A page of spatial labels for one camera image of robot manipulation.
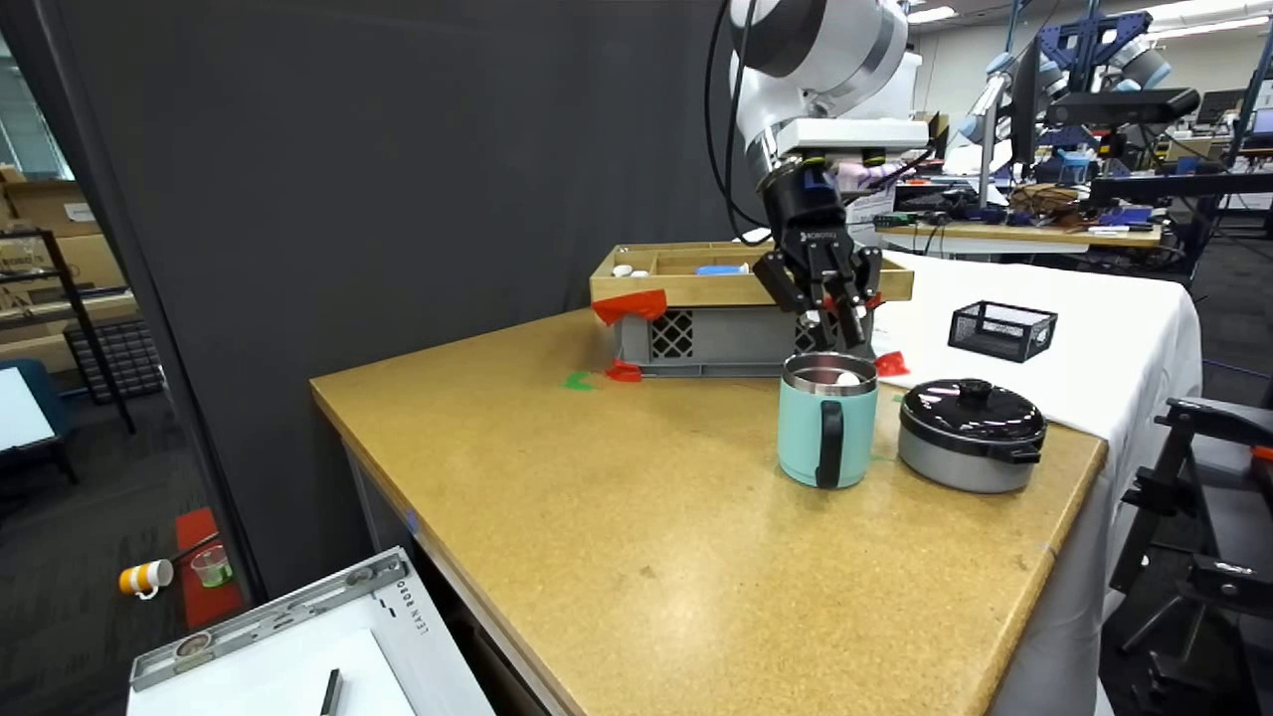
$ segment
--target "floor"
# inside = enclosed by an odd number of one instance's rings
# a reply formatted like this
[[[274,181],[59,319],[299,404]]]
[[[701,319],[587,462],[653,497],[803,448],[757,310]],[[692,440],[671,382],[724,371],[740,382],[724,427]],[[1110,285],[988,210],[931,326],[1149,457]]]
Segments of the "floor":
[[[1212,399],[1261,403],[1273,376],[1273,242],[1261,224],[1233,224],[1198,267],[1204,387]],[[115,574],[172,551],[172,521],[201,503],[195,465],[164,399],[130,403],[122,432],[102,404],[77,404],[73,462],[0,480],[0,713],[115,716],[134,653],[184,631],[176,594],[150,604],[115,596]],[[1104,667],[1112,713],[1128,706],[1141,663]]]

